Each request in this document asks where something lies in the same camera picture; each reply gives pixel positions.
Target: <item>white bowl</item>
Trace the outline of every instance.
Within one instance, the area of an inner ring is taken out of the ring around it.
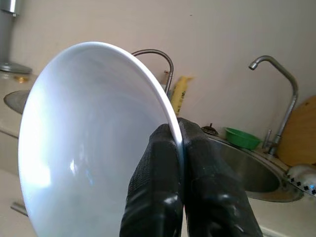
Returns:
[[[182,155],[166,94],[128,52],[86,42],[56,56],[31,90],[19,136],[22,192],[38,236],[119,236],[129,180],[163,123]]]

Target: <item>countertop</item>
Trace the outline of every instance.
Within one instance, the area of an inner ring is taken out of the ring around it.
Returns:
[[[22,200],[19,178],[0,170],[0,237],[36,237],[28,217],[10,209]],[[312,237],[316,233],[316,198],[304,196],[294,202],[249,199],[258,223],[267,237]],[[182,237],[187,237],[183,222]]]
[[[28,77],[27,81],[18,80],[20,76]],[[0,131],[18,137],[21,115],[4,105],[3,98],[9,93],[17,90],[31,89],[37,76],[34,75],[16,75],[0,71]]]

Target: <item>beige wall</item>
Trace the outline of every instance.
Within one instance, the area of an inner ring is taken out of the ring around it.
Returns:
[[[38,74],[62,49],[97,40],[133,52],[165,51],[175,81],[195,76],[180,115],[263,137],[279,125],[291,87],[257,56],[274,56],[294,76],[300,100],[316,94],[315,0],[25,0],[11,59]],[[161,76],[163,60],[143,62]]]

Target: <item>wooden cutting board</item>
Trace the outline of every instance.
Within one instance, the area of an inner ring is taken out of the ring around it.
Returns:
[[[316,163],[316,96],[312,96],[292,112],[277,155],[290,166]]]

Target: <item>kitchen faucet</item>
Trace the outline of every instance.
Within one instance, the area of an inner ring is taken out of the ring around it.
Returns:
[[[281,136],[284,130],[284,127],[286,126],[286,123],[292,113],[292,110],[294,108],[294,105],[296,103],[297,97],[298,97],[298,86],[297,86],[297,82],[296,79],[294,78],[294,76],[287,70],[285,69],[276,59],[274,59],[271,56],[268,55],[263,55],[260,56],[259,58],[257,58],[256,60],[254,60],[250,65],[249,68],[251,70],[255,70],[257,68],[257,66],[259,65],[259,63],[263,62],[263,61],[268,61],[269,63],[271,63],[280,73],[282,73],[291,83],[292,89],[293,89],[293,95],[292,95],[292,101],[285,113],[284,119],[281,123],[280,128],[278,129],[276,136],[274,138],[274,140],[272,142],[269,141],[270,135],[271,135],[271,130],[268,130],[268,133],[265,137],[264,143],[262,148],[269,148],[268,154],[274,156],[276,154],[277,151],[277,146],[280,143],[281,140]]]
[[[169,67],[170,67],[170,70],[169,70],[168,79],[167,79],[167,83],[166,83],[166,87],[164,89],[164,92],[168,95],[171,81],[172,81],[172,77],[173,77],[173,62],[172,62],[171,58],[166,53],[164,53],[158,49],[142,49],[142,50],[138,50],[136,52],[133,52],[132,55],[136,57],[138,55],[142,55],[142,54],[146,54],[146,53],[158,54],[158,55],[164,57],[165,60],[167,60]]]

